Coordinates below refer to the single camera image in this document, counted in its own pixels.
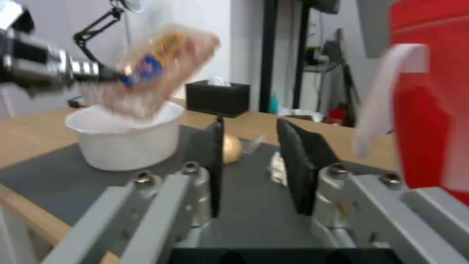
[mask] metal screw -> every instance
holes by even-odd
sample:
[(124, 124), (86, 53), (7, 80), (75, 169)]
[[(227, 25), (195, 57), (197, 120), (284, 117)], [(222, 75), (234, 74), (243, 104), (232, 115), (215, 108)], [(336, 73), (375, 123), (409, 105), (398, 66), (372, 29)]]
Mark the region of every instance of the metal screw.
[(393, 172), (387, 172), (379, 177), (379, 180), (390, 190), (398, 190), (402, 185), (402, 179)]
[(334, 179), (345, 179), (348, 175), (348, 170), (339, 162), (329, 165), (327, 172)]
[(184, 165), (182, 166), (182, 173), (184, 175), (198, 176), (199, 170), (200, 170), (200, 166), (199, 166), (199, 163), (197, 162), (189, 161), (189, 162), (184, 163)]
[(147, 189), (155, 185), (155, 179), (153, 178), (153, 173), (151, 171), (137, 172), (133, 176), (132, 181), (139, 190)]

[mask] plastic bag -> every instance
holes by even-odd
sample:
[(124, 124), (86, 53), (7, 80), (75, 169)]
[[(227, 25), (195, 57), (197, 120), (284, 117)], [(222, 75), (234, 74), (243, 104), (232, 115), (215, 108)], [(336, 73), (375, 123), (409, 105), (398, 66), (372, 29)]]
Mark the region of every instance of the plastic bag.
[(151, 118), (171, 93), (213, 56), (219, 39), (212, 33), (172, 25), (132, 46), (116, 68), (119, 82), (82, 87), (86, 100), (114, 113)]

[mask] white wall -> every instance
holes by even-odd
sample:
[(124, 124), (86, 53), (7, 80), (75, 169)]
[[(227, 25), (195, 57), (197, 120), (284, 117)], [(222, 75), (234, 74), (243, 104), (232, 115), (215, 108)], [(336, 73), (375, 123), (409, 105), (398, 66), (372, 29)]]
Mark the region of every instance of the white wall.
[[(272, 73), (272, 93), (290, 106), (298, 47), (300, 3), (279, 0)], [(264, 0), (231, 1), (231, 81), (251, 85), (250, 109), (258, 109)]]
[(230, 16), (230, 81), (251, 86), (250, 108), (257, 110), (264, 0), (232, 0)]
[[(338, 15), (322, 14), (322, 18), (324, 40), (332, 39), (335, 30), (343, 28), (347, 59), (358, 93), (363, 98), (368, 91), (379, 60), (369, 59), (366, 56), (356, 0), (341, 1)], [(310, 34), (315, 33), (315, 35), (309, 37), (307, 45), (318, 46), (320, 22), (319, 13), (316, 10), (310, 11), (310, 22), (316, 25), (310, 27)]]
[[(230, 2), (231, 0), (153, 0), (141, 14), (130, 14), (128, 25), (131, 42), (138, 42), (158, 28), (183, 24), (215, 33), (221, 47), (214, 58), (188, 82), (212, 75), (230, 77)], [(185, 98), (183, 87), (175, 94)]]

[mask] black pole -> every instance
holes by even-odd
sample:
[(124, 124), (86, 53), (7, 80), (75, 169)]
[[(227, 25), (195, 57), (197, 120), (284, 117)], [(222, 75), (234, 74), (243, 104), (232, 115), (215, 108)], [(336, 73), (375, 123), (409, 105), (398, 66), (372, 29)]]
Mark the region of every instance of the black pole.
[(301, 6), (300, 39), (298, 42), (298, 55), (296, 57), (295, 87), (293, 88), (293, 109), (300, 108), (301, 84), (303, 80), (304, 52), (306, 37), (310, 24), (310, 5), (303, 3)]
[(272, 90), (273, 56), (278, 0), (264, 1), (264, 32), (262, 35), (262, 62), (259, 96), (259, 112), (268, 113)]

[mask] red panel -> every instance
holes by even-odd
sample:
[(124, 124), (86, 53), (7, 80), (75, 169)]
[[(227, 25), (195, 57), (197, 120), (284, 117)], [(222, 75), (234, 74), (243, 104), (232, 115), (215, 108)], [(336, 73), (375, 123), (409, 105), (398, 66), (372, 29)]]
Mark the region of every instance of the red panel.
[(469, 14), (468, 0), (400, 0), (391, 7), (391, 30)]
[[(430, 73), (402, 74), (394, 94), (402, 170), (412, 188), (440, 186), (451, 123), (469, 122), (469, 0), (401, 0), (391, 23), (393, 44), (430, 51)], [(469, 205), (468, 193), (448, 191)]]

